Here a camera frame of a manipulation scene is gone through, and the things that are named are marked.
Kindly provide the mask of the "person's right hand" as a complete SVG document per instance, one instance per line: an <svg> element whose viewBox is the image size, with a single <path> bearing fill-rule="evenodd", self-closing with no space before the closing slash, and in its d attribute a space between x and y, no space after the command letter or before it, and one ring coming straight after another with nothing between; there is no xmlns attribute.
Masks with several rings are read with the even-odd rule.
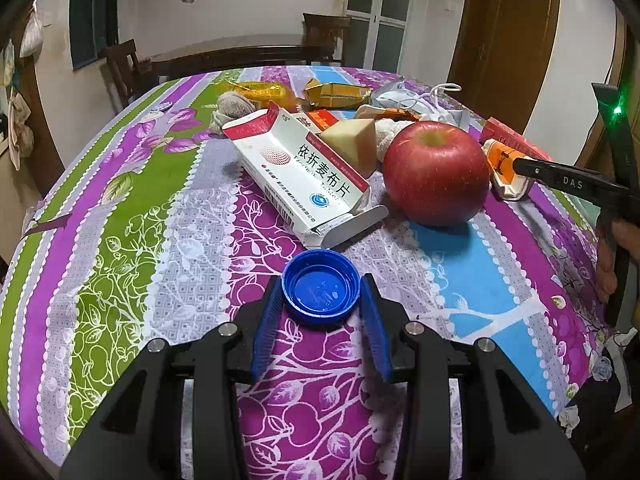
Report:
<svg viewBox="0 0 640 480"><path fill-rule="evenodd" d="M606 241L602 216L598 218L596 233L598 237L596 291L598 298L606 304L612 293L616 291L617 278L614 273L614 250ZM612 234L617 246L627 249L631 258L639 262L640 230L638 226L615 219L612 222Z"/></svg>

